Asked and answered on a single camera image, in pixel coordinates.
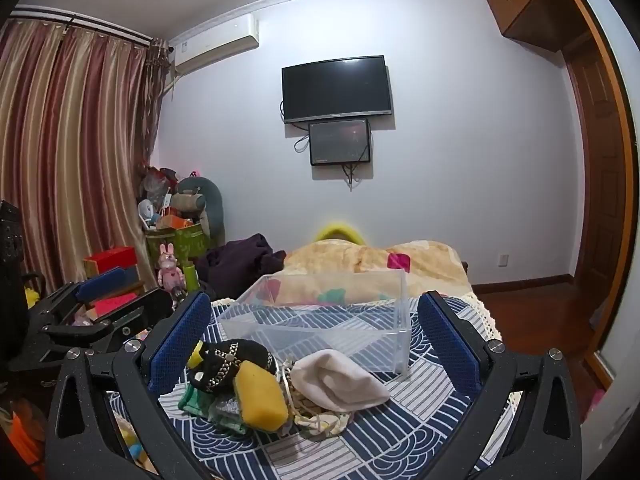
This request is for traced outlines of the black pouch with chain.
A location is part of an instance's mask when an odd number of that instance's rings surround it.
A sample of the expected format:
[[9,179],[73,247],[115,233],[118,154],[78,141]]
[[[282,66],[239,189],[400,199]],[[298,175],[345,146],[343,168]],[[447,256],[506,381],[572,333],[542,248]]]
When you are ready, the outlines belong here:
[[243,361],[250,361],[268,370],[276,372],[276,360],[273,355],[256,341],[230,339],[221,342],[204,342],[201,356],[204,361],[188,370],[190,384],[198,390],[212,396],[221,396],[232,391],[232,382]]

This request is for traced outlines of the green knitted cloth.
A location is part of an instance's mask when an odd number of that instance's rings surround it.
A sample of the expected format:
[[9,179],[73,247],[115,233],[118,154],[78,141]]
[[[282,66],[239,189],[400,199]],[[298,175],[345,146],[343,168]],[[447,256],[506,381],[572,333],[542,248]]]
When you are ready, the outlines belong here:
[[247,434],[248,427],[242,422],[238,400],[232,394],[214,398],[189,384],[178,402],[178,409],[205,418],[221,431],[228,431],[237,436]]

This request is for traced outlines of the yellow sponge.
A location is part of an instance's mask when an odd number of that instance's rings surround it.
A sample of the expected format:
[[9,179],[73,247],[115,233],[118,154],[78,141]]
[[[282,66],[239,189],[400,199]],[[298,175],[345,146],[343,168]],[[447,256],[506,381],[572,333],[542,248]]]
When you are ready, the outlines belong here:
[[277,379],[268,370],[243,361],[233,378],[242,422],[250,428],[278,432],[288,421],[288,406]]

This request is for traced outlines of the white drawstring cloth pouch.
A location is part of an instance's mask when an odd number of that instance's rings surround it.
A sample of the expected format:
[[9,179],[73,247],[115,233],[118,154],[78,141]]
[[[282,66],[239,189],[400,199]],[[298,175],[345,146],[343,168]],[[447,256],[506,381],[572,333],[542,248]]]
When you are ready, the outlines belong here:
[[358,412],[390,400],[390,393],[378,378],[333,349],[297,360],[291,380],[305,398],[332,412]]

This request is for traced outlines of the yellow felt ball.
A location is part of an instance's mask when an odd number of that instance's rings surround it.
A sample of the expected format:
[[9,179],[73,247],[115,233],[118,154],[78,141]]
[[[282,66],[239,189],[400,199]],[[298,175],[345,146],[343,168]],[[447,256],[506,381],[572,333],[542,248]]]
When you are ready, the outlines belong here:
[[195,348],[193,349],[188,362],[186,362],[186,368],[188,370],[194,370],[194,368],[197,368],[201,364],[201,362],[204,361],[203,357],[201,356],[203,344],[204,342],[199,340]]

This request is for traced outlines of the pink rabbit toy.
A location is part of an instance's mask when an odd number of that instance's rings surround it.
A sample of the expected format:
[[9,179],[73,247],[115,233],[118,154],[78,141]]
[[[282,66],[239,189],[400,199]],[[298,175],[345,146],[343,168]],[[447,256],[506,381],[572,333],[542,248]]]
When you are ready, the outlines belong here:
[[186,279],[178,266],[174,244],[160,244],[157,285],[169,292],[175,300],[186,296]]

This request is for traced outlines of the green bottle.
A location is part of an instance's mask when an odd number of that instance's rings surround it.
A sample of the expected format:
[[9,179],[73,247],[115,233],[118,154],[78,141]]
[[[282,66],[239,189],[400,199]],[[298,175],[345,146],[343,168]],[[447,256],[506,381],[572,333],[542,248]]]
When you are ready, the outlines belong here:
[[198,279],[198,272],[196,272],[195,264],[192,261],[187,261],[182,266],[182,273],[183,273],[184,284],[186,285],[187,292],[195,292],[200,288],[200,280]]

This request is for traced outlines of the blue white patterned tablecloth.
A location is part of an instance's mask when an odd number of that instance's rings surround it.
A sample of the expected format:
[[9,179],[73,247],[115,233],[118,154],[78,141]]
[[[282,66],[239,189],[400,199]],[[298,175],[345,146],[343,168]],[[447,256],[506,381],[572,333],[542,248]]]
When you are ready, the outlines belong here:
[[290,419],[276,432],[222,426],[210,408],[183,411],[184,379],[160,407],[217,479],[414,479],[436,457],[471,400],[454,388],[418,316],[410,315],[409,373],[370,374],[333,350],[280,374]]

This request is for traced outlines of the beige fleece blanket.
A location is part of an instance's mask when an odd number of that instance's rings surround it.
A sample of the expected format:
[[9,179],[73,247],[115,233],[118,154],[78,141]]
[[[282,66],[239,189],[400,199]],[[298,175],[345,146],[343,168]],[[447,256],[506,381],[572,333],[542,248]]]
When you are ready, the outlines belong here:
[[287,255],[284,269],[270,280],[280,283],[287,275],[393,270],[405,272],[411,297],[428,290],[436,290],[442,296],[475,296],[458,253],[454,248],[432,240],[413,240],[384,249],[357,245],[348,240],[319,240]]

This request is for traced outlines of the clear plastic storage box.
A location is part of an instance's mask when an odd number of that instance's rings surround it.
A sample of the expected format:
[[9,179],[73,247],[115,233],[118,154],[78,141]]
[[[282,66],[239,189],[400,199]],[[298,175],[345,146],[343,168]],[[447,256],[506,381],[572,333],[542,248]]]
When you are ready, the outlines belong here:
[[372,374],[396,377],[409,369],[403,270],[264,275],[217,325],[221,338],[258,342],[280,362],[330,349]]

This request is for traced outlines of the green cardboard box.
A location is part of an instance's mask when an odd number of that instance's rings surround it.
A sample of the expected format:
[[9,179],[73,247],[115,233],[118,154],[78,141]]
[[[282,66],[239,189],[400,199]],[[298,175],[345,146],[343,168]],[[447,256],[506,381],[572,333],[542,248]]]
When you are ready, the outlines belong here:
[[186,260],[195,262],[206,253],[212,241],[205,235],[199,224],[178,230],[146,231],[144,233],[149,257],[154,269],[158,268],[160,246],[173,244],[179,264]]

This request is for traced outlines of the striped brown curtain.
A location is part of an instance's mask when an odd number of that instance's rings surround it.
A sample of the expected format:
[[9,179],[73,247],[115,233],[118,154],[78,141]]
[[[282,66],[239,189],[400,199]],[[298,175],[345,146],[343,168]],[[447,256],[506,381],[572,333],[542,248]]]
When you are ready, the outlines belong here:
[[24,18],[2,26],[1,196],[22,213],[24,265],[52,288],[120,246],[154,285],[137,194],[164,73],[157,44]]

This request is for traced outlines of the yellow green pillow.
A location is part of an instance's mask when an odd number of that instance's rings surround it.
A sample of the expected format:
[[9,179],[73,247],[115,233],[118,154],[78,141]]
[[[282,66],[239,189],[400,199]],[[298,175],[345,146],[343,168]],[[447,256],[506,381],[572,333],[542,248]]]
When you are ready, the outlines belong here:
[[316,242],[322,242],[322,240],[342,240],[343,242],[360,246],[367,244],[359,231],[348,223],[341,221],[332,221],[322,226],[314,237],[314,240]]

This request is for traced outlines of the wooden overhead cabinet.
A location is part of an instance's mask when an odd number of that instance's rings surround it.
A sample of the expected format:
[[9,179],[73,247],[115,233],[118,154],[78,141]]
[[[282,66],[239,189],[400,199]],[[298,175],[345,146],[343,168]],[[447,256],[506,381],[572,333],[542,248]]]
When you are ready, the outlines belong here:
[[506,38],[556,52],[588,30],[575,0],[487,0]]

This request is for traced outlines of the small wall monitor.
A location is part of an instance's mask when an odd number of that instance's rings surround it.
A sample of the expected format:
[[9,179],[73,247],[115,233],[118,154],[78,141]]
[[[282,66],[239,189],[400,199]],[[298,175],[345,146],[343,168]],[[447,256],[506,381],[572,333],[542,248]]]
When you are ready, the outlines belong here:
[[371,133],[367,119],[329,120],[309,125],[312,166],[367,164],[371,161]]

